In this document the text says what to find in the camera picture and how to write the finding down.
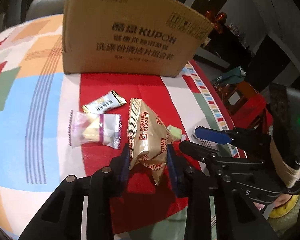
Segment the right hand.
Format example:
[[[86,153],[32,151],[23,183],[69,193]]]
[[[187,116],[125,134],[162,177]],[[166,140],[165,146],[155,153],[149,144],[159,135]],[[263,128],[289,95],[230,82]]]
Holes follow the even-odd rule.
[[[280,206],[286,204],[286,202],[288,202],[291,198],[292,198],[291,194],[281,194],[275,200],[275,202],[273,202],[273,208],[277,208],[277,207],[280,207]],[[256,203],[256,202],[254,202],[254,205],[258,208],[259,211],[261,211],[265,207],[264,204],[260,204],[260,203]]]

